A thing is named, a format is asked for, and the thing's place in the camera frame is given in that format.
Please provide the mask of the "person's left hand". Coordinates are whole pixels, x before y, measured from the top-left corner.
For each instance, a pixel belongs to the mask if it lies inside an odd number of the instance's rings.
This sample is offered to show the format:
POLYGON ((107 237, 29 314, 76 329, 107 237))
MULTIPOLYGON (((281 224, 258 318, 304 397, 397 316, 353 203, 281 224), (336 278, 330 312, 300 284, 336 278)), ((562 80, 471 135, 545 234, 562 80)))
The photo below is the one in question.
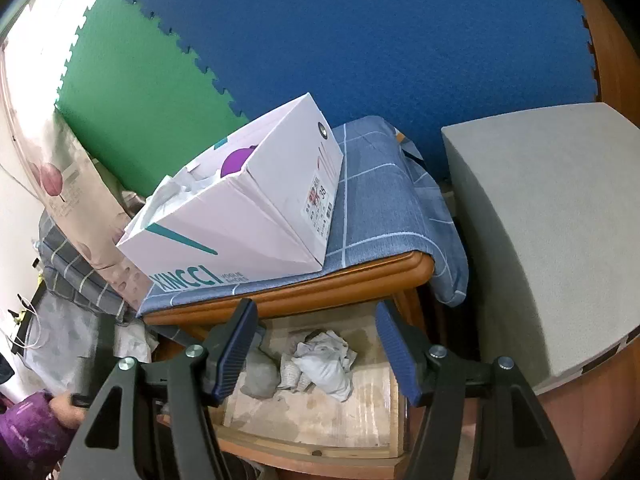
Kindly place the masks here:
POLYGON ((68 392, 54 396, 49 401, 49 408, 58 423, 68 430, 76 431, 84 422, 87 410, 72 402, 68 392))

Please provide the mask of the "purple sleeved left forearm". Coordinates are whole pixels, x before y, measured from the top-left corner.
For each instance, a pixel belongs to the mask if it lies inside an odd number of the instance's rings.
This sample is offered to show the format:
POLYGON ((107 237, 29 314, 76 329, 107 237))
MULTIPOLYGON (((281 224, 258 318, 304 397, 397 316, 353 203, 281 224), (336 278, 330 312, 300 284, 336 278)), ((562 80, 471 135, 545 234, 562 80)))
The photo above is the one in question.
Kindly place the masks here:
POLYGON ((65 456, 75 431, 58 421, 52 399, 38 391, 1 414, 2 479, 43 479, 65 456))

